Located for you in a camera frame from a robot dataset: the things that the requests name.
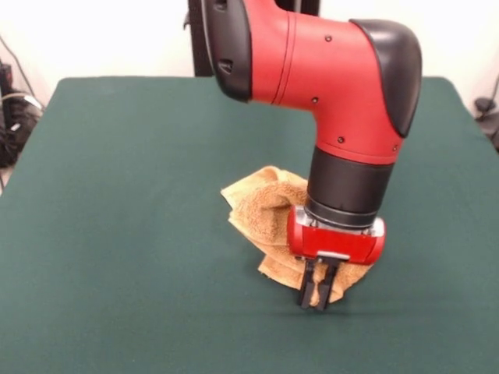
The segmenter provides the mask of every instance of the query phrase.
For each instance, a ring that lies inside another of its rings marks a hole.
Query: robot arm
[[[202,3],[221,90],[238,101],[309,111],[316,120],[307,201],[288,220],[291,252],[307,268],[328,261],[331,284],[338,261],[373,263],[385,236],[377,213],[419,98],[416,36],[391,21],[286,12],[274,0]]]

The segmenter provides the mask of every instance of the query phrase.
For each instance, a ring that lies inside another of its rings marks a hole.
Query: black cable
[[[23,76],[24,81],[26,82],[26,85],[30,89],[31,96],[35,96],[34,91],[33,91],[33,87],[31,86],[30,81],[26,77],[26,74],[24,73],[23,67],[21,66],[21,63],[19,62],[19,59],[14,54],[14,52],[12,52],[12,50],[9,48],[9,46],[7,45],[7,43],[3,40],[2,35],[0,35],[0,42],[3,44],[3,46],[5,47],[5,49],[7,50],[7,52],[10,53],[10,55],[12,56],[12,58],[14,58],[14,61],[16,61],[17,67],[19,68],[19,71],[21,72],[21,75]]]
[[[490,102],[489,102],[489,105],[487,106],[487,110],[485,111],[485,113],[488,113],[490,111],[490,109],[492,109],[492,105],[494,104],[494,98],[497,95],[497,89],[499,89],[499,74],[497,75],[496,84],[495,84],[494,89],[492,91],[492,95],[490,96]]]

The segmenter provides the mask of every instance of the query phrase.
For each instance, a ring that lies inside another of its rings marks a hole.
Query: tan towel
[[[297,290],[301,287],[305,263],[289,253],[286,220],[292,205],[303,205],[307,180],[273,166],[256,171],[223,189],[231,206],[229,222],[264,254],[258,270],[270,279]],[[336,302],[359,281],[370,266],[342,263],[338,268],[329,302]],[[319,302],[317,285],[324,279],[326,265],[316,266],[316,284],[311,306]]]

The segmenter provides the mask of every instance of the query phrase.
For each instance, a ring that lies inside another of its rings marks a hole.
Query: table
[[[495,373],[497,154],[454,87],[423,81],[384,254],[324,314],[258,274],[220,195],[306,178],[314,136],[212,78],[61,81],[0,198],[1,371]]]

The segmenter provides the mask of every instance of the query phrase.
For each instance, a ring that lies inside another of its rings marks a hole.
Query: green table
[[[307,176],[303,112],[213,79],[65,79],[0,199],[0,372],[496,373],[497,154],[425,79],[380,262],[327,313],[257,272],[220,190]]]

